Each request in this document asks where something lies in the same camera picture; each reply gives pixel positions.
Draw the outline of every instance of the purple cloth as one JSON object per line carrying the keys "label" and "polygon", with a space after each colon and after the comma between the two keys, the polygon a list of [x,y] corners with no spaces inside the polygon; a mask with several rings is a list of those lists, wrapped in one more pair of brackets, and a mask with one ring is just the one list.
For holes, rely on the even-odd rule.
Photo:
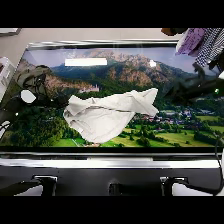
{"label": "purple cloth", "polygon": [[183,41],[181,47],[176,52],[176,55],[188,54],[194,55],[194,49],[198,46],[204,37],[206,28],[189,28],[187,36]]}

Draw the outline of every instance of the landscape wallpaper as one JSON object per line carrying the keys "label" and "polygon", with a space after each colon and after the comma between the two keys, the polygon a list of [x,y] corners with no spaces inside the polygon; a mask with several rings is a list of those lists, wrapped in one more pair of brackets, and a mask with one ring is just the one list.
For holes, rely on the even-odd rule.
{"label": "landscape wallpaper", "polygon": [[[107,65],[65,66],[67,58],[106,58]],[[155,87],[159,92],[154,106],[160,112],[155,117],[136,114],[119,136],[104,144],[93,144],[68,127],[63,118],[64,108],[24,107],[18,120],[2,135],[0,146],[180,147],[180,150],[181,147],[212,147],[216,143],[213,133],[224,132],[223,99],[200,98],[185,107],[163,98],[175,81],[196,75],[193,62],[192,57],[175,56],[172,47],[26,51],[17,73],[32,71],[38,65],[49,67],[46,89],[51,97],[63,93],[81,99],[101,98]],[[12,79],[1,107],[21,90]]]}

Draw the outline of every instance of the striped cloth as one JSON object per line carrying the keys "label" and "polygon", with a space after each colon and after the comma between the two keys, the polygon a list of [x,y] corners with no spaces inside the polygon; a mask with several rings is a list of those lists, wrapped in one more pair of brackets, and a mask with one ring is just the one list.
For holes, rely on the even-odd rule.
{"label": "striped cloth", "polygon": [[199,49],[196,63],[205,66],[210,61],[216,59],[224,48],[223,28],[207,28],[204,40]]}

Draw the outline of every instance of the wire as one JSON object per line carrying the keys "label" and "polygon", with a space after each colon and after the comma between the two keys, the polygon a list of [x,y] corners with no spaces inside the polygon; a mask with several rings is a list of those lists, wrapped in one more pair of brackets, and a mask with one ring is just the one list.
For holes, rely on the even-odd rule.
{"label": "wire", "polygon": [[221,165],[221,163],[220,163],[220,161],[219,161],[219,156],[218,156],[218,153],[217,153],[217,147],[218,147],[218,144],[219,144],[219,140],[222,138],[222,136],[220,136],[218,139],[217,139],[217,142],[216,142],[216,144],[215,144],[215,157],[216,157],[216,159],[217,159],[217,162],[218,162],[218,164],[219,164],[219,172],[220,172],[220,186],[219,186],[219,189],[218,189],[218,193],[220,193],[221,191],[222,191],[222,189],[223,189],[223,183],[224,183],[224,181],[223,181],[223,172],[222,172],[222,165]]}

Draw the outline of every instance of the crumpled white cloth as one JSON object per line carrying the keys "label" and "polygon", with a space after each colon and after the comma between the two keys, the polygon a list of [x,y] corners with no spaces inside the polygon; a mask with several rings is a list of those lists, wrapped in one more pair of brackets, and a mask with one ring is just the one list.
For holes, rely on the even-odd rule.
{"label": "crumpled white cloth", "polygon": [[89,142],[104,143],[118,136],[135,113],[155,116],[159,111],[152,105],[158,90],[155,88],[104,98],[82,100],[76,96],[69,99],[64,118]]}

